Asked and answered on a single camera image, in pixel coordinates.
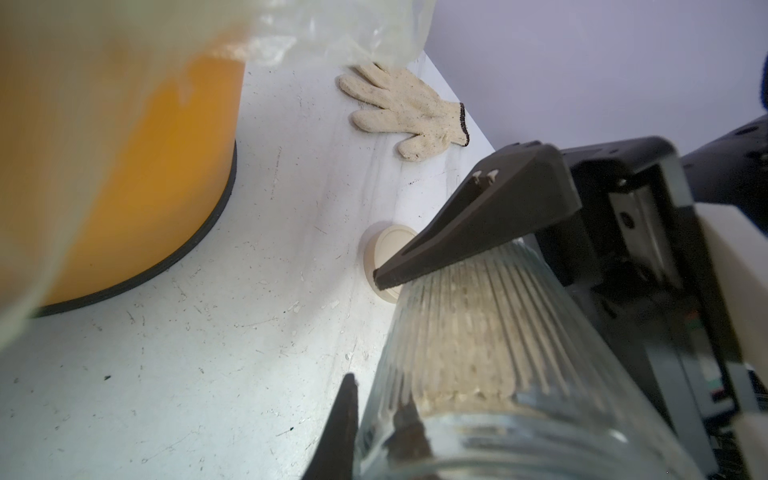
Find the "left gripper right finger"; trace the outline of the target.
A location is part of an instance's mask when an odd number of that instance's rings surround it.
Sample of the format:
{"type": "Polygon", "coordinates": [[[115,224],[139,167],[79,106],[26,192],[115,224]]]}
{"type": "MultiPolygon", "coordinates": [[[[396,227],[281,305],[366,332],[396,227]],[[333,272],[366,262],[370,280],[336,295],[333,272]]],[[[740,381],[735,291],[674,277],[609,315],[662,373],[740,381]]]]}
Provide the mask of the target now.
{"type": "Polygon", "coordinates": [[[400,403],[393,416],[393,433],[384,442],[388,479],[440,479],[435,454],[415,401],[400,403]]]}

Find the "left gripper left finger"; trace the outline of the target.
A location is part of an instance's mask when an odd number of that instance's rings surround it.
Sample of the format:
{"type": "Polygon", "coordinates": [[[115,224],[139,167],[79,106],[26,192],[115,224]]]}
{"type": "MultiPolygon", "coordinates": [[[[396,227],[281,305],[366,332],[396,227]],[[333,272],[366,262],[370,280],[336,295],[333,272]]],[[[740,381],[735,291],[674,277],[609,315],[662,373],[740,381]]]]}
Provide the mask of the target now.
{"type": "Polygon", "coordinates": [[[347,373],[302,480],[351,480],[358,428],[358,385],[354,374],[347,373]]]}

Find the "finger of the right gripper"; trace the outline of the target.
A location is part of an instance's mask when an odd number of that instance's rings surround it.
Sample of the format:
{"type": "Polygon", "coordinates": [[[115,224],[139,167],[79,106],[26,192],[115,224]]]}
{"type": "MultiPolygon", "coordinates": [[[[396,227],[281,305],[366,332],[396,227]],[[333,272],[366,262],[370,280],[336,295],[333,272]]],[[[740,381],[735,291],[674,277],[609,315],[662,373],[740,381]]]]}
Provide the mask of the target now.
{"type": "Polygon", "coordinates": [[[381,290],[536,233],[582,202],[570,168],[551,144],[504,147],[478,162],[434,219],[373,272],[381,290]]]}

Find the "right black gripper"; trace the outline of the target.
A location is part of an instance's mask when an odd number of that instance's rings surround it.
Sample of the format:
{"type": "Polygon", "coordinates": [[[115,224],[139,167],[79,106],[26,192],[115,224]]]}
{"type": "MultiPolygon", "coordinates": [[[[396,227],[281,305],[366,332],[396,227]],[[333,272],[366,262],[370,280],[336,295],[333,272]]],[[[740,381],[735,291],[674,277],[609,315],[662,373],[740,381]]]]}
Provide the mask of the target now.
{"type": "Polygon", "coordinates": [[[680,155],[658,136],[575,147],[582,202],[536,239],[545,261],[711,479],[744,479],[732,423],[767,407],[745,364],[694,209],[767,229],[767,120],[680,155]]]}

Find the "ribbed glass oatmeal jar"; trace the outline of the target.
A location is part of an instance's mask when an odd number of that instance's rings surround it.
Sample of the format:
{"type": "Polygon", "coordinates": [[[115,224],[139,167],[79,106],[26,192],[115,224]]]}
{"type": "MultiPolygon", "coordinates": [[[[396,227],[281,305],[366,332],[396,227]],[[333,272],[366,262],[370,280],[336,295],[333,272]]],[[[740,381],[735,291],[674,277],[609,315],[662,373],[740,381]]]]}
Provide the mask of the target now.
{"type": "Polygon", "coordinates": [[[512,241],[405,284],[355,442],[412,398],[440,479],[698,479],[701,471],[542,259],[512,241]]]}

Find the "cream jar lid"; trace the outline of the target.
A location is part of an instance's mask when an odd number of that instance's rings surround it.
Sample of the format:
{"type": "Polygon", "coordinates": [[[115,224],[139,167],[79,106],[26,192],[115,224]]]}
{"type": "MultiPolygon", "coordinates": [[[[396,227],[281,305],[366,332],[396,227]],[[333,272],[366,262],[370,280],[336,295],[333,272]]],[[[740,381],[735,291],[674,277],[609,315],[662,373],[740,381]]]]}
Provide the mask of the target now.
{"type": "Polygon", "coordinates": [[[392,225],[377,232],[366,245],[363,255],[363,268],[366,279],[373,292],[386,302],[395,304],[398,301],[401,287],[397,286],[381,290],[374,282],[373,273],[406,246],[416,235],[416,231],[410,227],[392,225]]]}

